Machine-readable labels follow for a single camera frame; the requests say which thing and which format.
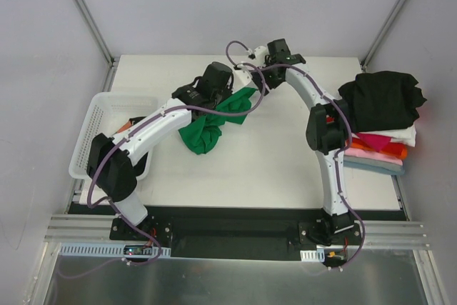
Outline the green t shirt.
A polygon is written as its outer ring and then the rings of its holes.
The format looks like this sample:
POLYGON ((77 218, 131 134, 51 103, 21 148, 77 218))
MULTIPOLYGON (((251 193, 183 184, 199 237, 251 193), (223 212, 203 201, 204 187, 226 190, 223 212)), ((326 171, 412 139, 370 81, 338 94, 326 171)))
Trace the green t shirt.
MULTIPOLYGON (((221 102, 217 111, 226 113, 238 113, 248 111, 252 107, 250 98, 256 93, 251 87, 244 87, 235 94, 221 102)), ((188 126, 179 129, 180 137, 185 146, 193 153, 207 154, 218 143, 222 136, 221 127, 226 123, 242 125, 246 119, 245 116, 219 116, 213 114, 204 114, 202 117, 192 121, 188 126)))

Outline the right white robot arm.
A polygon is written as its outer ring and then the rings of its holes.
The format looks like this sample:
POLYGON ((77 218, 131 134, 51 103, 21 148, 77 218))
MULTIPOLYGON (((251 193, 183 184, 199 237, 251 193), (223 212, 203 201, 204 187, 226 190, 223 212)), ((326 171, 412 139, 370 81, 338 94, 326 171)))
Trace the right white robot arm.
POLYGON ((271 41, 248 52, 251 63, 262 70, 253 73, 252 81, 266 93, 283 83, 291 86, 308 107, 306 141, 318 158, 323 185, 322 219, 306 230, 306 237, 317 244, 329 246, 346 237, 354 227, 348 206, 343 175, 343 155, 351 138, 348 104, 323 89, 306 71, 306 60, 292 54, 285 39, 271 41))

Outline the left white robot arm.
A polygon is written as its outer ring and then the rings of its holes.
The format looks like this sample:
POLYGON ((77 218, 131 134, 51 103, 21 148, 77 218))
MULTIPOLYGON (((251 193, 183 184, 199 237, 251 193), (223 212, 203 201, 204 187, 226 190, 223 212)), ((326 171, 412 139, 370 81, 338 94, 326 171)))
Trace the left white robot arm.
POLYGON ((136 167, 155 145, 171 133, 214 111, 233 89, 232 69, 220 62, 209 64, 192 84, 181 86, 151 115, 122 132, 108 137, 98 134, 91 142, 86 173, 128 219, 126 231, 137 240, 151 232, 148 211, 135 193, 136 167))

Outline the folded black t shirt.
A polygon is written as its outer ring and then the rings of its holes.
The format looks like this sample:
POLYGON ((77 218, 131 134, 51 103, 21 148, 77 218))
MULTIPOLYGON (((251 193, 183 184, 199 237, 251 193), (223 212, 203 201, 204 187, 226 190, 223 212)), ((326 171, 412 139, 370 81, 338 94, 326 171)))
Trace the folded black t shirt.
POLYGON ((348 104, 356 133, 407 129, 427 101, 414 76, 396 71, 357 74, 338 93, 348 104))

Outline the white plastic laundry basket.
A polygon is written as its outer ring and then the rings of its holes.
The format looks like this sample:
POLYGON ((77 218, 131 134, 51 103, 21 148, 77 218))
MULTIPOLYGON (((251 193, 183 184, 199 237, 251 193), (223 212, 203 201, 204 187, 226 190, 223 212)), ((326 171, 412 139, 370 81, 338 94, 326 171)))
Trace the white plastic laundry basket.
POLYGON ((146 117, 158 109, 158 100, 146 94, 101 92, 96 94, 86 112, 69 164, 69 174, 87 180, 86 167, 93 138, 103 133, 114 135, 129 119, 146 117))

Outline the black t shirt in basket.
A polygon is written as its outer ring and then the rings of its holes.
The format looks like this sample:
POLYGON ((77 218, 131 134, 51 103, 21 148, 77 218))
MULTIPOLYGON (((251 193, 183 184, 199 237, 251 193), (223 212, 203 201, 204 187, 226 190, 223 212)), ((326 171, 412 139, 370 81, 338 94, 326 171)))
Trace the black t shirt in basket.
MULTIPOLYGON (((120 134, 121 132, 126 131, 127 129, 130 129, 132 126, 139 123, 142 119, 144 119, 144 116, 137 116, 137 117, 128 119, 128 121, 123 126, 121 126, 116 131, 116 133, 120 134)), ((141 157, 141 159, 139 160, 139 162, 134 165, 134 171, 135 171, 137 179, 144 177, 144 174, 146 173, 146 165, 147 165, 148 157, 149 157, 148 153, 144 154, 141 157)))

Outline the folded grey t shirt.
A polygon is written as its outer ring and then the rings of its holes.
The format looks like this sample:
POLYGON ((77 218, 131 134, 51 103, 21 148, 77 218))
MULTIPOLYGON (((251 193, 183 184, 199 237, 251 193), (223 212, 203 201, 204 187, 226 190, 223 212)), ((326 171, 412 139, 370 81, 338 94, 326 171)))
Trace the folded grey t shirt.
POLYGON ((385 175, 398 176, 404 174, 404 168, 402 165, 386 161, 379 161, 375 159, 365 159, 355 156, 344 156, 343 164, 344 166, 350 168, 372 171, 385 175))

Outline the folded magenta t shirt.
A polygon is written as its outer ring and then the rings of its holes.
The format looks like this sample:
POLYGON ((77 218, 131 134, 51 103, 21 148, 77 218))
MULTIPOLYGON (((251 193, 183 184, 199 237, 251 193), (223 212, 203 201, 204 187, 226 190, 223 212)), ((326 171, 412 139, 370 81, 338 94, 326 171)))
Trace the folded magenta t shirt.
POLYGON ((353 135, 353 138, 358 139, 361 143, 364 143, 375 151, 381 151, 391 143, 391 137, 378 134, 357 133, 353 135))

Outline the folded pink t shirt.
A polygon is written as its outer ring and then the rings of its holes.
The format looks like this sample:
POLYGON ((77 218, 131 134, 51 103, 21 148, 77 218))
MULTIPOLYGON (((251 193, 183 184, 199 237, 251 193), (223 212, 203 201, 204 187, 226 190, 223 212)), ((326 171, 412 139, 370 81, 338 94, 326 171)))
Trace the folded pink t shirt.
POLYGON ((377 161, 383 161, 391 164, 396 164, 399 166, 403 165, 403 161, 401 159, 397 159, 396 157, 385 155, 376 151, 366 151, 362 149, 356 148, 349 148, 345 150, 345 155, 358 157, 362 159, 372 159, 377 161))

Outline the folded red t shirt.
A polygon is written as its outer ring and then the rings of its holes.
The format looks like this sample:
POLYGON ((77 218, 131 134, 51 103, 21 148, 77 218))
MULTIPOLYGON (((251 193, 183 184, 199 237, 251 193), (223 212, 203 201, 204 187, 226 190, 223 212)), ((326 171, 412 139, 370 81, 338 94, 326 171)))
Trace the folded red t shirt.
POLYGON ((405 144, 389 142, 380 151, 380 153, 404 160, 408 156, 408 149, 405 144))

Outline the folded white t shirt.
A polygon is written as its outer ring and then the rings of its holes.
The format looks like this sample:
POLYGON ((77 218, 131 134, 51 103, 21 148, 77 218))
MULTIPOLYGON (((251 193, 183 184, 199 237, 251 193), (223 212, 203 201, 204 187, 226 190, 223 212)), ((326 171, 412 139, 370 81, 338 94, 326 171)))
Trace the folded white t shirt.
POLYGON ((416 126, 413 125, 407 129, 389 130, 384 135, 390 137, 392 142, 414 147, 416 145, 416 134, 416 126))

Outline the folded light blue t shirt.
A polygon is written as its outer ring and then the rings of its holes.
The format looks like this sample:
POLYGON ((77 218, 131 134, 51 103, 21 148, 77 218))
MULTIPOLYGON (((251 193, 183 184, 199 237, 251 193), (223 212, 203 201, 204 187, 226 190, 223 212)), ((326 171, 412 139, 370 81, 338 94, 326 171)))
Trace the folded light blue t shirt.
POLYGON ((348 168, 353 168, 353 169, 360 169, 364 171, 372 171, 378 174, 383 174, 383 175, 390 175, 390 176, 402 176, 405 174, 405 170, 403 167, 401 167, 399 170, 391 170, 387 168, 383 168, 381 166, 371 166, 367 164, 359 164, 356 162, 350 162, 350 161, 345 161, 343 163, 345 167, 348 168))

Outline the folded orange t shirt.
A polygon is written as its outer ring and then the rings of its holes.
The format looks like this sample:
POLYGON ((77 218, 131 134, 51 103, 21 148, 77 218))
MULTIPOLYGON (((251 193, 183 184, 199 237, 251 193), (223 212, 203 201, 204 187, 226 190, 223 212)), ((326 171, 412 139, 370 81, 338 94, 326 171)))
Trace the folded orange t shirt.
POLYGON ((387 143, 387 145, 385 145, 380 151, 377 151, 364 141, 358 138, 353 138, 351 148, 362 151, 376 152, 387 156, 392 156, 400 160, 404 160, 408 156, 407 147, 402 143, 387 143))

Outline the right aluminium frame post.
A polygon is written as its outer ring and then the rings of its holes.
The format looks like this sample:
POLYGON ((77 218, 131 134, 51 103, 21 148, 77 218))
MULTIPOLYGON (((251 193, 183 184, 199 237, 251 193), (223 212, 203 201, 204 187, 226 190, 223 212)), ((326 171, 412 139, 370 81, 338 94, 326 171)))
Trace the right aluminium frame post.
POLYGON ((402 11, 407 5, 409 0, 395 0, 391 10, 389 11, 387 17, 383 21, 381 28, 379 29, 374 40, 370 44, 367 52, 363 55, 363 58, 359 60, 359 64, 362 71, 366 71, 369 64, 372 62, 373 58, 378 53, 379 49, 382 47, 382 44, 386 40, 390 31, 396 24, 397 20, 400 18, 402 11))

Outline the aluminium frame post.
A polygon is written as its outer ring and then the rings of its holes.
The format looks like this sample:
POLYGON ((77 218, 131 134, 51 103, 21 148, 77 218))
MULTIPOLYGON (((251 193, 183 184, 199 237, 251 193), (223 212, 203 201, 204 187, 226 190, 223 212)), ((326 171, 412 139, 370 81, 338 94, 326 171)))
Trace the aluminium frame post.
POLYGON ((105 62, 109 66, 113 66, 115 62, 115 58, 113 54, 111 53, 106 40, 104 39, 99 27, 97 26, 92 13, 87 6, 85 0, 72 0, 81 15, 81 18, 83 19, 87 29, 89 30, 90 35, 94 39, 96 46, 98 50, 101 52, 101 55, 103 56, 105 62))
POLYGON ((369 64, 372 62, 373 58, 378 53, 379 49, 382 47, 382 44, 386 40, 390 31, 396 24, 397 20, 400 18, 402 11, 407 5, 409 0, 395 0, 391 10, 389 11, 387 17, 383 21, 381 28, 379 29, 374 40, 370 44, 367 52, 363 55, 363 58, 359 60, 359 64, 362 71, 366 71, 369 64))

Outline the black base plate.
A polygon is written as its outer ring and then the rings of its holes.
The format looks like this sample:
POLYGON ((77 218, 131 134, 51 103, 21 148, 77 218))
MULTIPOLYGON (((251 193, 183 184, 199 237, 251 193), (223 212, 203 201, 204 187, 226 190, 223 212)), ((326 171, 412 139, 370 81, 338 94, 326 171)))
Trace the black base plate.
POLYGON ((318 209, 246 209, 148 206, 133 230, 120 218, 111 222, 112 241, 154 237, 173 257, 297 261, 318 246, 356 249, 362 229, 333 230, 318 209))

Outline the left aluminium frame post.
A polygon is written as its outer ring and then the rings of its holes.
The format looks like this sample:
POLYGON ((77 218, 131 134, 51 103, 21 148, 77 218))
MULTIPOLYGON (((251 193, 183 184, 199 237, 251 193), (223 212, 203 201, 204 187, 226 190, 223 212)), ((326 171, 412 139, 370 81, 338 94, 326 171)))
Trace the left aluminium frame post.
POLYGON ((96 46, 98 50, 101 52, 101 55, 103 56, 105 62, 109 66, 113 66, 115 62, 115 58, 113 54, 111 53, 106 40, 104 39, 99 27, 97 26, 92 13, 87 6, 85 0, 72 0, 81 15, 81 18, 83 19, 87 29, 89 30, 90 35, 94 39, 96 46))

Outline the aluminium front rail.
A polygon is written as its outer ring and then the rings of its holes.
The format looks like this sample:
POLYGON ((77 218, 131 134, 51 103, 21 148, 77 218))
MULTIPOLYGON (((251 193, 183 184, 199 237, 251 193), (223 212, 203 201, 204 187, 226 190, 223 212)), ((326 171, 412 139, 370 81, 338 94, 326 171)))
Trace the aluminium front rail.
MULTIPOLYGON (((45 242, 107 243, 115 216, 55 214, 46 230, 45 242)), ((414 221, 366 221, 367 249, 430 250, 424 225, 414 221)))

